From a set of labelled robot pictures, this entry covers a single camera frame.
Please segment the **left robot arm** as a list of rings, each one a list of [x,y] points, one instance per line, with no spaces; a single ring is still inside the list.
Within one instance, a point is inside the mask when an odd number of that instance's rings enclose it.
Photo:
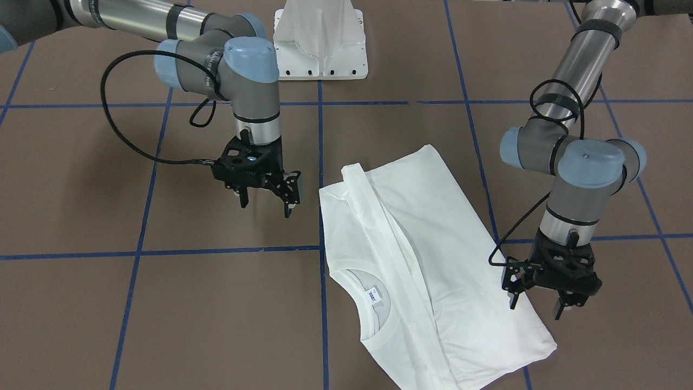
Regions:
[[[532,116],[506,131],[500,157],[522,170],[551,175],[551,190],[538,206],[544,215],[526,260],[507,257],[488,264],[503,268],[509,306],[532,287],[558,293],[555,318],[582,307],[602,286],[594,271],[591,241],[612,195],[636,180],[648,158],[636,141],[586,136],[586,109],[604,67],[639,16],[634,1],[589,1],[559,66],[532,89]]]

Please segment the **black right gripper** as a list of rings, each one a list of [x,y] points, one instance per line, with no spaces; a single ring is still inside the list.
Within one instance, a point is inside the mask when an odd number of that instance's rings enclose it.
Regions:
[[[270,144],[252,145],[235,136],[225,148],[225,183],[265,185],[282,200],[285,219],[301,203],[301,175],[301,171],[284,171],[281,138]],[[250,202],[247,187],[238,188],[238,198],[245,209]]]

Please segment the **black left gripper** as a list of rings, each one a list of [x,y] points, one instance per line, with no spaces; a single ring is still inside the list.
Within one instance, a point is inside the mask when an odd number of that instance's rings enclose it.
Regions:
[[[596,277],[595,262],[591,244],[570,248],[552,241],[541,230],[537,230],[534,238],[534,263],[544,270],[552,270],[572,281],[581,281]],[[534,286],[534,264],[528,260],[507,260],[504,267],[501,287],[509,295],[509,308],[515,309],[520,294]],[[553,310],[554,320],[559,320],[564,311],[571,307],[581,308],[585,302],[586,296],[583,294],[559,290]]]

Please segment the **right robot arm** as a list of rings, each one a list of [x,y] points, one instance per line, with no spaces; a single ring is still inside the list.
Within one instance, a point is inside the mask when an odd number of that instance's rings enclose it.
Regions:
[[[225,16],[167,1],[3,1],[2,52],[72,27],[132,33],[158,43],[150,51],[117,57],[101,77],[101,103],[114,133],[132,150],[164,165],[205,165],[249,203],[249,189],[274,193],[284,216],[301,203],[299,171],[284,170],[280,128],[279,66],[274,45],[255,15]],[[204,104],[232,104],[235,136],[220,156],[166,160],[129,141],[112,119],[106,82],[116,65],[151,55],[166,86],[205,97]]]

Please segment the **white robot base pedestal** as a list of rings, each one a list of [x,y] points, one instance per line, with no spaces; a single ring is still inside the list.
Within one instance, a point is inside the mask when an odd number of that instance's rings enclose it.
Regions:
[[[281,81],[366,79],[364,17],[351,1],[287,1],[274,13]]]

